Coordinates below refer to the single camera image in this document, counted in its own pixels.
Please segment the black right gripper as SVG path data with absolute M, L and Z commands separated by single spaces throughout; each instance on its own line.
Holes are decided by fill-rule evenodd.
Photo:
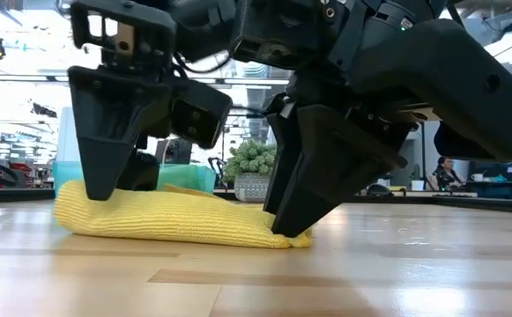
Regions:
M 437 121 L 441 155 L 512 161 L 512 74 L 448 19 L 362 49 L 344 73 L 298 70 L 287 95 L 311 158 L 397 161 L 412 127 Z

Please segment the long ceiling light bar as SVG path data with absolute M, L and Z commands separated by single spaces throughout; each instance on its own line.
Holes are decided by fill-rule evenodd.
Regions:
M 193 80 L 209 85 L 286 85 L 287 79 L 273 78 L 211 78 L 193 77 Z M 51 82 L 67 83 L 67 76 L 52 75 L 6 75 L 0 74 L 0 81 L 6 82 Z

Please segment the yellow microfiber towel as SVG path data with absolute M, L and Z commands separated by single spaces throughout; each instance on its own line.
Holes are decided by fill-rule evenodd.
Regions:
M 69 232 L 104 238 L 267 249 L 313 243 L 310 229 L 293 238 L 274 233 L 276 217 L 259 204 L 232 203 L 170 184 L 154 191 L 116 189 L 106 201 L 95 201 L 87 197 L 83 181 L 68 181 L 58 191 L 53 215 Z

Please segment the teal plastic basket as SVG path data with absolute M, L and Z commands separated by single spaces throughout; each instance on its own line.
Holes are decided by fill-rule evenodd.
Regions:
M 55 162 L 52 166 L 52 174 L 56 194 L 65 182 L 84 179 L 82 167 L 78 161 Z M 166 184 L 169 184 L 212 194 L 215 180 L 216 173 L 207 166 L 165 164 L 159 171 L 157 189 L 162 190 Z

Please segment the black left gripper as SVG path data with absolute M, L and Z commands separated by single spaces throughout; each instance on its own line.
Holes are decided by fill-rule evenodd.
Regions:
M 182 68 L 228 49 L 235 0 L 175 0 L 169 13 L 177 25 L 174 58 Z M 72 109 L 87 197 L 106 201 L 115 189 L 153 191 L 159 161 L 137 151 L 149 135 L 169 132 L 169 85 L 80 66 L 68 69 Z M 173 132 L 201 148 L 212 148 L 233 105 L 211 86 L 176 79 Z

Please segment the person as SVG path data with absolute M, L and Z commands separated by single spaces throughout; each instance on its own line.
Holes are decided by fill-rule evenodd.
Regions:
M 465 184 L 465 180 L 454 170 L 454 161 L 450 158 L 439 157 L 432 176 L 435 181 L 434 188 L 440 191 L 460 188 Z

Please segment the black office monitor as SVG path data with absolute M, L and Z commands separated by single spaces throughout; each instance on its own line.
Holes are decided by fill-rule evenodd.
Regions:
M 182 138 L 160 140 L 155 158 L 164 164 L 187 165 L 190 163 L 192 145 L 193 143 Z

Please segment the dark cabinet with screen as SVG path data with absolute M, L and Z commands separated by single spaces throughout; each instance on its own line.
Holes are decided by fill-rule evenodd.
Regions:
M 471 161 L 466 188 L 479 198 L 512 199 L 512 162 Z

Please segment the green plant in patterned pot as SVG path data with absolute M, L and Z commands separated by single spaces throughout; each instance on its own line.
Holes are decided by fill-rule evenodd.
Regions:
M 267 196 L 277 147 L 249 139 L 230 149 L 224 167 L 224 182 L 234 184 L 236 198 L 245 203 L 263 203 Z

